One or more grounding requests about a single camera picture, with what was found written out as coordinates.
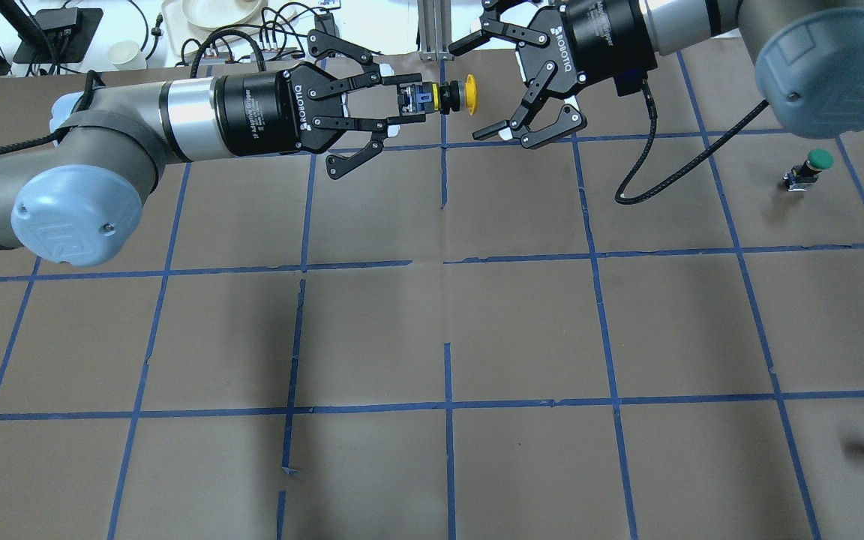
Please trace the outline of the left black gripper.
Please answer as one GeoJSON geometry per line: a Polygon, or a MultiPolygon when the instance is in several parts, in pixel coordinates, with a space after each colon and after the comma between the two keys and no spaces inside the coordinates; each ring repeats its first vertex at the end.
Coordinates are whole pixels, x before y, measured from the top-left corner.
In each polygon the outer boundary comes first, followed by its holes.
{"type": "Polygon", "coordinates": [[[345,132],[368,132],[370,139],[353,154],[330,153],[325,159],[328,177],[339,180],[381,154],[385,140],[397,136],[399,126],[391,120],[326,120],[316,126],[314,119],[339,119],[343,101],[338,95],[374,86],[421,85],[422,76],[383,75],[368,48],[323,31],[309,31],[307,44],[315,59],[342,55],[357,62],[363,74],[335,79],[319,66],[292,66],[277,72],[217,76],[214,96],[220,136],[230,154],[257,156],[299,150],[323,153],[345,132]]]}

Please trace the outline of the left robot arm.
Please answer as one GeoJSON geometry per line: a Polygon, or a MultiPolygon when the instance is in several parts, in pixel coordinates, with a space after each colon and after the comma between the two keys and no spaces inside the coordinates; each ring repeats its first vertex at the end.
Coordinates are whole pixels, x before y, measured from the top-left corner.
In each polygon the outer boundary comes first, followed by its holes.
{"type": "Polygon", "coordinates": [[[376,157],[393,127],[445,103],[441,85],[395,73],[363,46],[321,31],[312,56],[337,53],[362,72],[337,78],[314,61],[283,70],[107,86],[87,73],[82,92],[52,107],[52,132],[0,147],[0,251],[26,248],[52,263],[99,266],[122,250],[171,164],[308,152],[345,133],[369,142],[327,154],[338,180],[376,157]]]}

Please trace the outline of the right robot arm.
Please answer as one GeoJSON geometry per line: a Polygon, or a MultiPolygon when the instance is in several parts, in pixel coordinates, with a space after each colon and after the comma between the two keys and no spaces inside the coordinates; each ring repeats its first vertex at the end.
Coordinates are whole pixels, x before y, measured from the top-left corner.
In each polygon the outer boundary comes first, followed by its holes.
{"type": "Polygon", "coordinates": [[[538,149],[578,132],[572,103],[613,79],[637,92],[644,73],[694,44],[740,30],[755,83],[781,126],[803,138],[864,130],[864,1],[549,1],[527,26],[502,20],[514,1],[484,1],[479,27],[448,46],[459,57],[514,44],[526,92],[511,118],[473,134],[538,149]]]}

